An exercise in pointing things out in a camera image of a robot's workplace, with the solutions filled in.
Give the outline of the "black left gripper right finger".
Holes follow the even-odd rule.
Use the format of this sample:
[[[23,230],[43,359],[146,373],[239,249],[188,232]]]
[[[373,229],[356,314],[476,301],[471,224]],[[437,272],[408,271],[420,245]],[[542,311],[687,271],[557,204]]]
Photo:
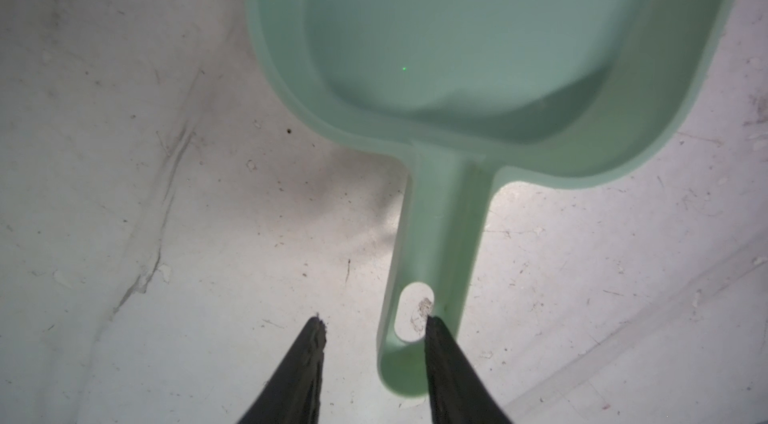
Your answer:
[[[427,318],[424,351],[433,423],[513,423],[494,401],[438,316]]]

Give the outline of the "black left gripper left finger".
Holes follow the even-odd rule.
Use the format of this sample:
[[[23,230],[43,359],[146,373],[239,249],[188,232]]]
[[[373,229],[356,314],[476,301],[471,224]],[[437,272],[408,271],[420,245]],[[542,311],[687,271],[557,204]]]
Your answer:
[[[317,424],[325,345],[326,326],[312,316],[239,423]]]

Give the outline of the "green plastic dustpan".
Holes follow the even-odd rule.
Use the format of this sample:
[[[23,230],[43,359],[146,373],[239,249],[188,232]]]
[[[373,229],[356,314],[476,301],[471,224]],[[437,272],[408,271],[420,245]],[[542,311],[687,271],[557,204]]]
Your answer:
[[[493,196],[586,188],[680,128],[734,0],[245,0],[282,104],[409,177],[377,332],[382,384],[427,392],[424,347],[395,330],[421,282],[457,332]]]

